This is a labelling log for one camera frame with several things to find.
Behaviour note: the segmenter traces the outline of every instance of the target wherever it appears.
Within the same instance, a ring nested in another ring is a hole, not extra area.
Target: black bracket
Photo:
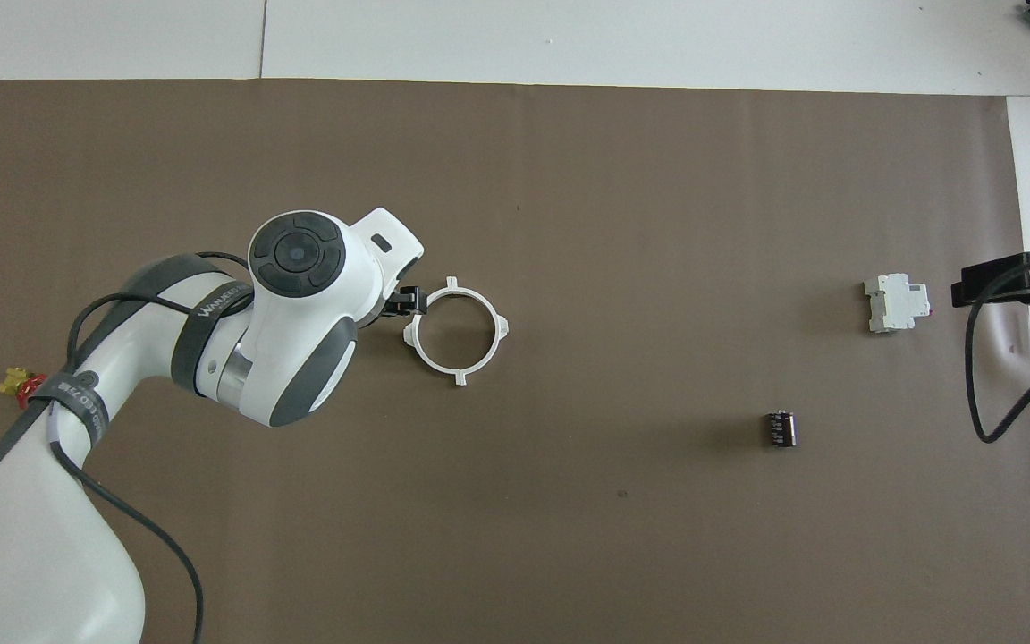
[[[426,311],[428,311],[428,294],[425,294],[418,286],[401,286],[400,290],[388,296],[380,315],[384,317],[398,317],[414,313],[424,315]]]
[[[1009,255],[960,270],[960,281],[952,285],[952,305],[968,306],[991,281],[1010,268],[1030,262],[1030,252]],[[1014,278],[993,294],[989,302],[1023,302],[1030,305],[1030,272]]]

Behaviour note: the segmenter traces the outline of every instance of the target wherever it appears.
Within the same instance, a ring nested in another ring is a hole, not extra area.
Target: black capacitor
[[[767,413],[765,418],[769,420],[769,442],[774,447],[797,446],[797,429],[793,421],[793,412],[778,409]]]

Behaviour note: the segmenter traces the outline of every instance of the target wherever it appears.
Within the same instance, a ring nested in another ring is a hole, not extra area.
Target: robot control buttons
[[[258,281],[273,293],[303,298],[328,289],[344,268],[340,228],[315,212],[290,212],[263,226],[249,260]]]

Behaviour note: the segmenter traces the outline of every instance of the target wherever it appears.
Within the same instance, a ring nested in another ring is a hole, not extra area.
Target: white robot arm
[[[420,291],[397,292],[422,255],[383,208],[352,226],[294,211],[250,241],[252,287],[195,255],[131,278],[111,298],[131,301],[70,347],[0,441],[0,643],[139,641],[138,571],[71,473],[140,380],[170,376],[259,423],[291,423],[331,395],[356,328],[425,309]]]

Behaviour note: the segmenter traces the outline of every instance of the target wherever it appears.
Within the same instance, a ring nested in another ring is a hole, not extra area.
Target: white plastic ring
[[[436,302],[437,299],[442,297],[465,297],[474,299],[474,301],[482,304],[486,309],[487,313],[491,314],[491,323],[494,325],[495,335],[491,338],[491,347],[487,349],[486,355],[483,355],[482,360],[478,363],[472,364],[471,367],[466,368],[466,370],[453,370],[450,367],[444,367],[442,364],[436,364],[430,359],[428,354],[423,350],[423,346],[420,343],[420,321],[423,319],[423,315],[415,314],[412,316],[412,321],[408,323],[408,326],[404,327],[404,341],[408,343],[408,346],[414,348],[416,353],[420,354],[420,360],[428,364],[436,371],[440,371],[441,374],[447,374],[454,376],[455,383],[458,386],[467,386],[467,375],[474,374],[474,372],[482,370],[484,364],[487,364],[492,355],[495,355],[495,349],[499,349],[499,341],[502,341],[507,337],[507,318],[499,313],[495,313],[495,307],[491,306],[491,303],[487,301],[487,298],[481,296],[476,291],[471,289],[462,289],[458,285],[458,280],[455,277],[447,277],[446,289],[440,289],[437,293],[428,296],[428,305]]]

